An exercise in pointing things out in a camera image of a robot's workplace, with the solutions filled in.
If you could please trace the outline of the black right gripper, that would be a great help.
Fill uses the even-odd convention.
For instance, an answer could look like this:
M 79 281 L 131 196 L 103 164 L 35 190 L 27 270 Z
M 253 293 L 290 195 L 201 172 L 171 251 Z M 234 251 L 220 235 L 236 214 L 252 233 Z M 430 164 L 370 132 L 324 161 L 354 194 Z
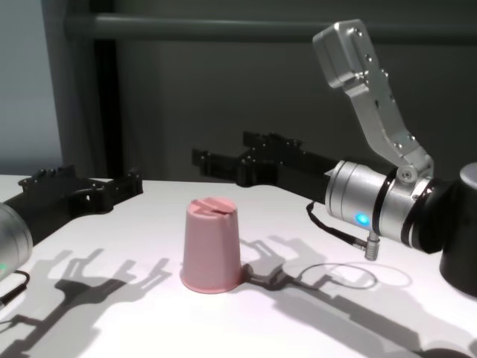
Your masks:
M 276 133 L 261 134 L 245 131 L 243 145 L 256 147 L 281 145 L 301 148 L 303 141 Z M 192 164 L 199 172 L 211 178 L 237 178 L 242 187 L 275 186 L 320 204 L 325 202 L 329 182 L 328 171 L 336 161 L 300 149 L 249 150 L 241 157 L 214 154 L 200 149 L 192 150 Z

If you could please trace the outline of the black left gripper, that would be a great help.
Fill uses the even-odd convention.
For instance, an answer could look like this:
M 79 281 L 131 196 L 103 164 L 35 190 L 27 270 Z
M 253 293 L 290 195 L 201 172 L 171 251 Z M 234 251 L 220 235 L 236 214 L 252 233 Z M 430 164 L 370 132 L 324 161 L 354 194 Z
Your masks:
M 138 171 L 107 182 L 75 175 L 74 165 L 40 169 L 18 182 L 22 193 L 5 201 L 26 223 L 34 245 L 76 218 L 108 213 L 113 204 L 143 193 Z

